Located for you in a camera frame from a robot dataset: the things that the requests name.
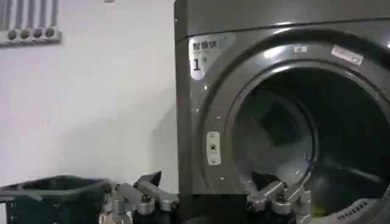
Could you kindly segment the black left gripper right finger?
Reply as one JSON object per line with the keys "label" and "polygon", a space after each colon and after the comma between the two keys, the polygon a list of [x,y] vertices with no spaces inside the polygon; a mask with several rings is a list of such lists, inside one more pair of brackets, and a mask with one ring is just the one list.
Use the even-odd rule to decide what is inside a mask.
{"label": "black left gripper right finger", "polygon": [[251,212],[266,212],[272,223],[308,224],[312,221],[311,191],[302,183],[287,185],[279,177],[252,172],[251,182],[257,191],[246,196]]}

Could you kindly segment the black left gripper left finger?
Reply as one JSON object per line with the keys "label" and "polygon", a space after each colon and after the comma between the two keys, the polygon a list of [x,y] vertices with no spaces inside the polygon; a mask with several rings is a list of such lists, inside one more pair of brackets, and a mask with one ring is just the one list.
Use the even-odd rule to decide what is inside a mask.
{"label": "black left gripper left finger", "polygon": [[125,224],[176,223],[179,209],[177,194],[159,187],[161,172],[142,175],[136,182],[117,184],[112,195],[112,219]]}

